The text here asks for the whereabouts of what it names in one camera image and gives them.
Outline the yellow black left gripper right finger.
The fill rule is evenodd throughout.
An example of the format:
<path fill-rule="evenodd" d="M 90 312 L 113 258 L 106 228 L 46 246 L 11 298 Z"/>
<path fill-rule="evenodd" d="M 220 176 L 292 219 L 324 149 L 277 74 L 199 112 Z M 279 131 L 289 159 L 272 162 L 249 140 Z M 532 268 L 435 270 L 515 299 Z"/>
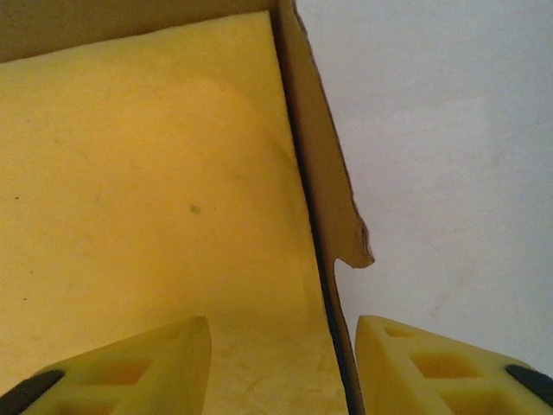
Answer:
<path fill-rule="evenodd" d="M 553 415 L 553 379 L 530 365 L 381 316 L 357 322 L 365 415 Z"/>

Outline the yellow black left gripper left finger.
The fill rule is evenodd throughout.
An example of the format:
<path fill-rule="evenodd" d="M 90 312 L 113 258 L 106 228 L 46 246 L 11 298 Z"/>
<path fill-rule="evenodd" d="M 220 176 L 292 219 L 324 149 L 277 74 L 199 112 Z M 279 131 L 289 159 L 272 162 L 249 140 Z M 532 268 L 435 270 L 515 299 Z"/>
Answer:
<path fill-rule="evenodd" d="M 212 341 L 191 316 L 44 367 L 0 396 L 0 415 L 201 415 Z"/>

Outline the yellow foam pad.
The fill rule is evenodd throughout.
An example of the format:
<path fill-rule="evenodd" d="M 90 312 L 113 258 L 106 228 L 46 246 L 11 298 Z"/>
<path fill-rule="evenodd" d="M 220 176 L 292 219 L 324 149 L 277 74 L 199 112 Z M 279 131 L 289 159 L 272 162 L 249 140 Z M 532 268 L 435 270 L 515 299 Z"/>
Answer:
<path fill-rule="evenodd" d="M 267 12 L 0 64 L 0 393 L 186 316 L 202 415 L 347 415 Z"/>

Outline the brown cardboard box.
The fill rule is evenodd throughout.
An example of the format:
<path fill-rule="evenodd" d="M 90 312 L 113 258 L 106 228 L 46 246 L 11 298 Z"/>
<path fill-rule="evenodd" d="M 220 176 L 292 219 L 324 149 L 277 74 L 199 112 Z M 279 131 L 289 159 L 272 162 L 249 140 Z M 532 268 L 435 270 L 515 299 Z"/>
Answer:
<path fill-rule="evenodd" d="M 349 415 L 365 415 L 334 264 L 374 261 L 296 0 L 0 0 L 0 62 L 248 12 L 270 13 Z"/>

